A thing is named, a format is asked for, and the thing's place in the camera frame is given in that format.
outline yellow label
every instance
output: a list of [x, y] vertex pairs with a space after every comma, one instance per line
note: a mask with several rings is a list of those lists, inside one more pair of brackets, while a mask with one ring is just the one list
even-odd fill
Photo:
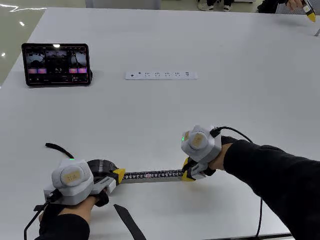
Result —
[[63, 176], [63, 180], [66, 184], [74, 182], [81, 177], [79, 171], [73, 171]]
[[184, 135], [184, 140], [187, 141], [189, 138], [189, 131], [187, 131]]
[[192, 141], [192, 145], [195, 146], [195, 147], [199, 147], [203, 138], [204, 138], [204, 136], [202, 136], [200, 133], [197, 133], [194, 136], [194, 139]]

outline wrist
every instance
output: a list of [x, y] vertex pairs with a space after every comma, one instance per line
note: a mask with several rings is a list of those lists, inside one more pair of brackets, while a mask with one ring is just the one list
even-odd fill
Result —
[[216, 169], [225, 170], [225, 168], [224, 168], [225, 156], [226, 156], [228, 149], [231, 147], [232, 144], [233, 143], [228, 143], [228, 144], [222, 145], [219, 155], [214, 160], [209, 162], [209, 164], [208, 164], [208, 167], [211, 170], [216, 170]]

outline black sleeve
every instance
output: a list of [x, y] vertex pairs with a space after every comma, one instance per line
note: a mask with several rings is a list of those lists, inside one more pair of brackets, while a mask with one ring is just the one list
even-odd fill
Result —
[[86, 220], [78, 215], [63, 214], [54, 217], [35, 240], [88, 240], [89, 234]]
[[262, 197], [296, 240], [320, 240], [320, 162], [239, 140], [224, 168]]

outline human hand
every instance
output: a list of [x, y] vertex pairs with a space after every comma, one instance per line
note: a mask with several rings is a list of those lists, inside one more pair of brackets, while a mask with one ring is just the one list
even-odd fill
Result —
[[219, 153], [219, 155], [208, 164], [208, 167], [211, 170], [216, 170], [216, 169], [225, 170], [224, 168], [225, 155], [228, 149], [231, 147], [231, 145], [232, 143], [222, 145], [221, 152]]
[[302, 0], [288, 0], [285, 4], [291, 11], [296, 9], [302, 9]]
[[82, 217], [89, 224], [91, 220], [91, 210], [98, 200], [95, 196], [88, 196], [84, 201], [74, 206], [49, 204], [39, 216], [39, 222], [42, 223], [41, 225], [45, 225], [56, 216], [74, 214]]
[[228, 149], [231, 147], [233, 143], [235, 143], [237, 139], [230, 137], [230, 136], [221, 136], [221, 152], [219, 155], [213, 159], [211, 162], [209, 162], [208, 167], [211, 170], [225, 170], [224, 168], [224, 160], [225, 155], [228, 151]]

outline black cable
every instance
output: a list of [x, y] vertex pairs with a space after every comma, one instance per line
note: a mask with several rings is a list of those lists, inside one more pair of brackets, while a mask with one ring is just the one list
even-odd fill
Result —
[[[227, 129], [227, 130], [231, 130], [236, 132], [237, 134], [241, 135], [242, 137], [244, 137], [245, 139], [247, 139], [250, 143], [254, 143], [249, 137], [247, 137], [246, 135], [244, 135], [242, 132], [238, 131], [237, 129], [234, 129], [232, 127], [229, 126], [220, 126], [220, 127], [216, 127], [214, 129], [212, 129], [210, 131], [210, 134], [216, 134], [218, 132], [220, 132], [222, 129]], [[258, 228], [256, 230], [256, 234], [255, 234], [255, 238], [258, 239], [259, 237], [259, 233], [260, 233], [260, 229], [261, 229], [261, 222], [262, 222], [262, 209], [263, 209], [263, 200], [262, 197], [260, 198], [260, 214], [259, 214], [259, 222], [258, 222]]]
[[36, 214], [33, 216], [33, 218], [31, 219], [31, 221], [27, 224], [27, 226], [24, 228], [23, 231], [23, 239], [27, 240], [27, 230], [28, 228], [31, 226], [31, 224], [36, 220], [36, 218], [39, 216], [39, 214], [45, 209], [45, 207], [50, 204], [53, 203], [55, 201], [57, 201], [59, 198], [62, 197], [61, 192], [58, 189], [53, 190], [48, 197], [46, 198], [46, 201], [43, 205], [38, 206], [39, 210], [36, 212]]
[[39, 214], [45, 209], [45, 207], [49, 204], [48, 201], [46, 201], [42, 207], [40, 208], [39, 211], [36, 212], [36, 214], [33, 216], [33, 218], [31, 219], [31, 221], [27, 224], [27, 226], [24, 228], [23, 231], [23, 239], [27, 240], [27, 230], [28, 228], [31, 226], [31, 224], [36, 220], [36, 218], [39, 216]]
[[64, 153], [65, 155], [67, 155], [69, 158], [74, 159], [74, 156], [72, 156], [71, 153], [67, 152], [63, 147], [61, 147], [61, 146], [59, 146], [59, 145], [57, 145], [57, 144], [53, 144], [53, 143], [47, 142], [47, 143], [45, 144], [45, 146], [46, 146], [47, 148], [50, 148], [50, 149], [58, 150], [59, 152], [62, 152], [62, 153]]

